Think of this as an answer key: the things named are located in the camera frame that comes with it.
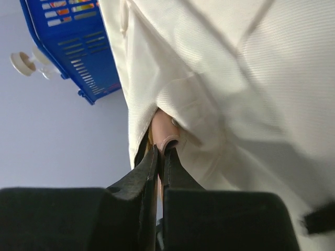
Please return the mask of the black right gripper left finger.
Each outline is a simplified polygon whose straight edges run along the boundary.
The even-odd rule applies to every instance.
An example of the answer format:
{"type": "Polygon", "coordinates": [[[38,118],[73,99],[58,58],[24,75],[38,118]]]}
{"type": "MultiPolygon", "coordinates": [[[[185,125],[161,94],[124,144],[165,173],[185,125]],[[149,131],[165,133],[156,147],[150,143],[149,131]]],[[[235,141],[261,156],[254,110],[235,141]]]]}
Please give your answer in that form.
{"type": "Polygon", "coordinates": [[[159,151],[107,188],[4,188],[1,250],[154,250],[159,151]]]}

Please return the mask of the brown leather wallet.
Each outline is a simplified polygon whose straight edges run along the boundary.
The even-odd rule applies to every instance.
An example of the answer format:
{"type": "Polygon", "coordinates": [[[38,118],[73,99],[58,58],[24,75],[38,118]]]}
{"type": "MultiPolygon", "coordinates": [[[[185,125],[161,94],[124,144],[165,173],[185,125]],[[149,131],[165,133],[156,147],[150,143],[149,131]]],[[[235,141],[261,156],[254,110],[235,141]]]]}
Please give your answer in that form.
{"type": "Polygon", "coordinates": [[[157,109],[150,124],[151,141],[159,151],[160,164],[158,169],[158,194],[163,203],[164,196],[164,165],[167,153],[176,148],[180,141],[180,132],[173,123],[173,118],[161,109],[157,109]]]}

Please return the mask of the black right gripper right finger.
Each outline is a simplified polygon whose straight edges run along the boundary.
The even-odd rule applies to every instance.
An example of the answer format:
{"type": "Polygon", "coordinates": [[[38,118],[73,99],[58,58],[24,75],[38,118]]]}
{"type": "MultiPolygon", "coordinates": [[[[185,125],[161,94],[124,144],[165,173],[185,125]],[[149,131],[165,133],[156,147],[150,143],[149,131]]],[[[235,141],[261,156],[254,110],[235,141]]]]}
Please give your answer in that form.
{"type": "Polygon", "coordinates": [[[268,192],[206,190],[176,149],[165,156],[165,250],[299,250],[282,199],[268,192]]]}

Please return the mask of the cream canvas backpack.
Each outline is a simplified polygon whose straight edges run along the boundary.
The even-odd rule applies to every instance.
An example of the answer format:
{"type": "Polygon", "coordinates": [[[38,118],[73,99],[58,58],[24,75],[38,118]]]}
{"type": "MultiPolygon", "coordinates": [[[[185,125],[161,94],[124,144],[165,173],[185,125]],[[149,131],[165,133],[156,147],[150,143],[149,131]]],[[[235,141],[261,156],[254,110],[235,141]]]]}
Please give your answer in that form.
{"type": "Polygon", "coordinates": [[[301,250],[334,201],[334,1],[100,1],[128,106],[131,166],[157,109],[205,188],[267,191],[301,250]]]}

